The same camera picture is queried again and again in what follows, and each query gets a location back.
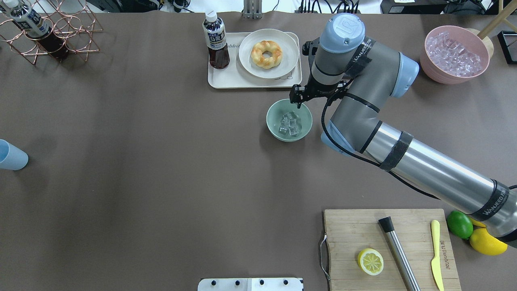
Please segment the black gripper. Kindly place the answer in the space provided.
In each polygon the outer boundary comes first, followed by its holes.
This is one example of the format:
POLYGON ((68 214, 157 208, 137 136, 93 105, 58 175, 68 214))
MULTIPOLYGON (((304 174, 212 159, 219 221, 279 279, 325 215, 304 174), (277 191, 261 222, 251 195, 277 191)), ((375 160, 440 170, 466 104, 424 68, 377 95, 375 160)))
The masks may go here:
POLYGON ((320 97, 329 98, 336 92, 338 85, 342 83, 343 82, 338 82, 328 85, 320 83, 316 79, 309 79, 304 87, 304 91, 301 85, 293 85, 289 94, 290 103, 296 103, 297 109, 300 109, 304 101, 310 101, 320 97))

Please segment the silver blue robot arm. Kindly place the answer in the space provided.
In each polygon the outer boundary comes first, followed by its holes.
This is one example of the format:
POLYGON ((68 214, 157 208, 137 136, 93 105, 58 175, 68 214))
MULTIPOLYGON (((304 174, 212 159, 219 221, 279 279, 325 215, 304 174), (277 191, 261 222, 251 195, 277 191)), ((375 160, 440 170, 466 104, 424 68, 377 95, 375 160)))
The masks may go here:
POLYGON ((355 14, 330 18, 314 40, 310 75, 294 85, 290 103, 298 108, 313 98, 341 99, 322 140, 343 154, 365 154, 365 162, 412 183, 484 223, 499 241, 516 247, 516 189, 490 179, 399 131, 378 118, 389 97, 401 97, 415 81, 419 65, 366 35, 355 14))

